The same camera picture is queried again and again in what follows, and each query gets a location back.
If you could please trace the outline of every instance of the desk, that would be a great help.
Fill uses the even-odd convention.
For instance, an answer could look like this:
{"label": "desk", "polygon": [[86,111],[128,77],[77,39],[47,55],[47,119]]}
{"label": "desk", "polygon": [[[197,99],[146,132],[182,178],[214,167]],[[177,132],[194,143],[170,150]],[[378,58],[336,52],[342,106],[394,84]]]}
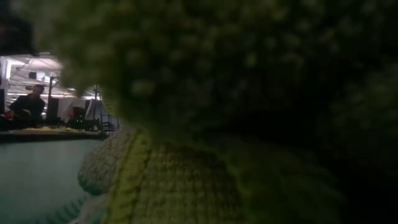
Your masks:
{"label": "desk", "polygon": [[37,142],[37,141],[63,141],[97,139],[102,140],[102,135],[94,132],[60,133],[55,131],[15,130],[0,132],[0,144],[11,142]]}

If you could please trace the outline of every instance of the green knitted fabric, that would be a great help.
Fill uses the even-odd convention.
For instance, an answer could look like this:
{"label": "green knitted fabric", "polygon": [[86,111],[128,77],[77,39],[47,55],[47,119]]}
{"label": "green knitted fabric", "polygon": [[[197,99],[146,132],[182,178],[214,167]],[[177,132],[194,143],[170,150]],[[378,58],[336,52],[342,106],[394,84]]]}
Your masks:
{"label": "green knitted fabric", "polygon": [[103,223],[244,223],[234,180],[215,155],[130,142]]}
{"label": "green knitted fabric", "polygon": [[[63,84],[80,93],[100,85],[114,112],[138,127],[114,175],[104,224],[339,223],[333,177],[309,150],[248,138],[250,126],[226,128],[254,113],[287,119],[304,107],[301,126],[287,124],[285,132],[319,127],[321,134],[306,133],[313,144],[302,145],[354,161],[372,157],[357,157],[361,146],[383,152],[375,164],[387,158],[375,143],[383,136],[369,138],[378,127],[396,143],[385,126],[394,113],[384,111],[395,105],[384,101],[395,87],[358,80],[397,61],[390,50],[398,49],[397,1],[16,2],[37,9],[27,17],[38,41],[64,62]],[[361,97],[340,92],[349,82],[374,99],[351,107]],[[337,106],[329,110],[331,100]],[[319,122],[319,113],[326,119]],[[270,127],[262,129],[272,134]],[[364,138],[371,144],[358,143]]]}
{"label": "green knitted fabric", "polygon": [[134,130],[121,126],[104,143],[89,152],[78,173],[80,186],[92,195],[109,191],[116,166],[121,160]]}

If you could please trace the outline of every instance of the person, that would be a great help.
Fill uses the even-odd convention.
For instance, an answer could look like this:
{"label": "person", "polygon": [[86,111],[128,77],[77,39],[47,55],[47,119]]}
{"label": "person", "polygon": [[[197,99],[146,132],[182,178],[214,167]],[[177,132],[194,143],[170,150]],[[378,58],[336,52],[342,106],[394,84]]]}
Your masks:
{"label": "person", "polygon": [[20,96],[10,106],[9,115],[17,126],[22,128],[36,127],[37,123],[42,119],[45,102],[40,98],[44,92],[43,85],[35,85],[32,93],[26,96]]}

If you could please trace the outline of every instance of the teal floor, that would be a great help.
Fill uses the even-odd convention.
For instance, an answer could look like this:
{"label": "teal floor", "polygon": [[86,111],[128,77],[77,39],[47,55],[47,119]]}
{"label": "teal floor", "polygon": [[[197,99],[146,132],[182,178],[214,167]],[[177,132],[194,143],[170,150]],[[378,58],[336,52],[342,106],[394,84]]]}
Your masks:
{"label": "teal floor", "polygon": [[51,213],[84,195],[77,173],[98,140],[0,144],[0,223]]}

